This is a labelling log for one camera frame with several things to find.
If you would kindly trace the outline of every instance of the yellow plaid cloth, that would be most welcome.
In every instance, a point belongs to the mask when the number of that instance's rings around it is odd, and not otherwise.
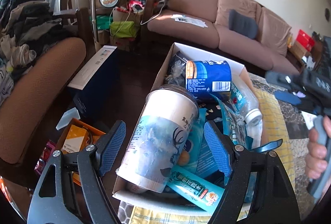
[[[276,98],[267,92],[254,89],[256,97],[259,99],[260,110],[263,114],[264,135],[269,141],[283,139],[283,144],[275,151],[279,155],[285,170],[291,180],[292,187],[295,189],[295,175],[293,155],[289,136],[287,133],[285,121]],[[240,213],[239,219],[247,217],[248,211]],[[209,216],[181,216],[160,212],[154,212],[140,207],[134,207],[132,210],[129,224],[207,224]]]

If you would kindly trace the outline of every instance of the open box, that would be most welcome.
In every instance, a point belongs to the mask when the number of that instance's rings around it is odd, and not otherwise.
[[[102,135],[105,134],[104,132],[99,131],[96,128],[93,128],[92,126],[90,126],[90,125],[88,125],[88,124],[86,124],[86,123],[84,123],[84,122],[82,122],[82,121],[80,121],[78,119],[73,118],[69,122],[68,126],[63,130],[63,133],[61,134],[61,136],[60,136],[60,138],[59,138],[59,140],[58,140],[58,142],[56,144],[55,150],[61,150],[61,148],[63,147],[64,142],[66,141],[67,135],[69,133],[69,130],[70,130],[71,125],[75,125],[77,127],[84,127],[84,128],[86,128],[87,130],[89,130],[91,132],[92,136],[102,136]],[[73,178],[73,181],[77,185],[82,186],[81,183],[80,183],[80,178],[79,178],[79,175],[78,174],[74,173],[73,176],[72,176],[72,178]]]
[[[168,65],[171,57],[181,51],[185,56],[195,61],[208,61],[208,60],[225,60],[231,67],[231,73],[239,75],[240,78],[247,84],[247,86],[254,92],[252,81],[249,78],[249,74],[243,64],[239,64],[233,60],[225,57],[198,49],[190,46],[186,46],[179,43],[174,43],[170,51],[158,72],[155,82],[152,87],[152,91],[159,88],[164,81],[164,77],[167,74]],[[180,199],[160,199],[156,195],[149,194],[148,192],[142,194],[135,194],[126,190],[127,181],[117,176],[113,189],[113,197],[122,200],[128,204],[132,204],[138,207],[142,207],[149,210],[155,210],[158,212],[165,212],[176,215],[189,215],[189,216],[208,216],[208,212],[195,205],[183,205],[182,198]],[[242,211],[249,209],[250,204],[244,204]]]

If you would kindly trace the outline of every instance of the gray pillow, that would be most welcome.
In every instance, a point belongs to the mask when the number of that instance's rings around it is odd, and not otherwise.
[[[255,39],[258,34],[256,21],[238,13],[236,10],[230,10],[229,29],[250,39]]]

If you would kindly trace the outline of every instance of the red box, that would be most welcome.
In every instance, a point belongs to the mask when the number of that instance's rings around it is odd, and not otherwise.
[[[312,50],[312,47],[315,45],[315,41],[309,35],[307,35],[303,30],[299,30],[299,34],[297,35],[297,41],[309,52]]]

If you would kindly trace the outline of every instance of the barcode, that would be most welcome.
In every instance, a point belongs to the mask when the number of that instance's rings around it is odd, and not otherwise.
[[[229,92],[230,91],[231,82],[228,81],[213,81],[212,83],[212,91],[213,92]]]

